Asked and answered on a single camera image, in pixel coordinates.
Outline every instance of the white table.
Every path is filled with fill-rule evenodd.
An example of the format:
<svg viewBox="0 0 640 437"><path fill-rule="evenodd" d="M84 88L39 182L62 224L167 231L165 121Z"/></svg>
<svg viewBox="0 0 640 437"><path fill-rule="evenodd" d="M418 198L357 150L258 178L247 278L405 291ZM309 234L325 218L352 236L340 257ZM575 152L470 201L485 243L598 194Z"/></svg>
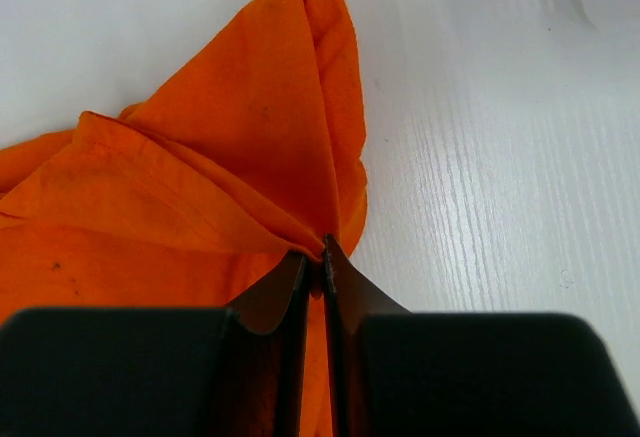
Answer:
<svg viewBox="0 0 640 437"><path fill-rule="evenodd" d="M0 0L0 146L145 99L248 0ZM413 310L586 318L640 403L640 36L579 0L347 0L371 211Z"/></svg>

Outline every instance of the orange cloth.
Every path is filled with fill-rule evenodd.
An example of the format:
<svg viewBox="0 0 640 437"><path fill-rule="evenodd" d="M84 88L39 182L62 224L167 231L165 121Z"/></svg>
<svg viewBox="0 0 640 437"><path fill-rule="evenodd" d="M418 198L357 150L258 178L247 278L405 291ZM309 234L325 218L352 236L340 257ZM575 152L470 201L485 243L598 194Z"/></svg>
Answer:
<svg viewBox="0 0 640 437"><path fill-rule="evenodd" d="M356 40L343 0L253 0L118 119L0 151L0 319L38 305L215 306L364 226ZM301 435L330 433L312 302Z"/></svg>

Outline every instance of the folded fabric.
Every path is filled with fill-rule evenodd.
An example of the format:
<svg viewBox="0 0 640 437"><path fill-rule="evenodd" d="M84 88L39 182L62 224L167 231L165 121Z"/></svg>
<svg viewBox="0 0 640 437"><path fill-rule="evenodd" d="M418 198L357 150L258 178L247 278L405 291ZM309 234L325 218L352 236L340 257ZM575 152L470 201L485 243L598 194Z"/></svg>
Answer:
<svg viewBox="0 0 640 437"><path fill-rule="evenodd" d="M343 0L253 0L149 100L0 151L0 321L38 305L216 306L364 226ZM330 433L324 317L301 435Z"/></svg>

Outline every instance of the towel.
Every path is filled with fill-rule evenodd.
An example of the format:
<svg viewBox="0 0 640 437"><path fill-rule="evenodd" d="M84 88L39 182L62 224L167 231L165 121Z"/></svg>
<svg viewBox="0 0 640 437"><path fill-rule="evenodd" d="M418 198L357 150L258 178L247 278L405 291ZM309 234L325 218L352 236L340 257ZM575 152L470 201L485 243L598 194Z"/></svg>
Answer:
<svg viewBox="0 0 640 437"><path fill-rule="evenodd" d="M0 321L26 307L221 306L363 231L364 111L344 0L253 0L147 101L0 151ZM312 301L301 435L331 433Z"/></svg>

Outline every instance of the orange fabric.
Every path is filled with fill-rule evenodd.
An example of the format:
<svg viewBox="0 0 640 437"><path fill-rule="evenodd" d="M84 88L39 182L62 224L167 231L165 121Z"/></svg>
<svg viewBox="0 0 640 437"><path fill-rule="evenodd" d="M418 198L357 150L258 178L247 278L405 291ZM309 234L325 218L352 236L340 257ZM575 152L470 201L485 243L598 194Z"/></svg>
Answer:
<svg viewBox="0 0 640 437"><path fill-rule="evenodd" d="M0 319L37 305L222 305L291 249L364 226L365 128L343 0L253 0L118 119L0 151ZM321 301L301 435L330 433Z"/></svg>

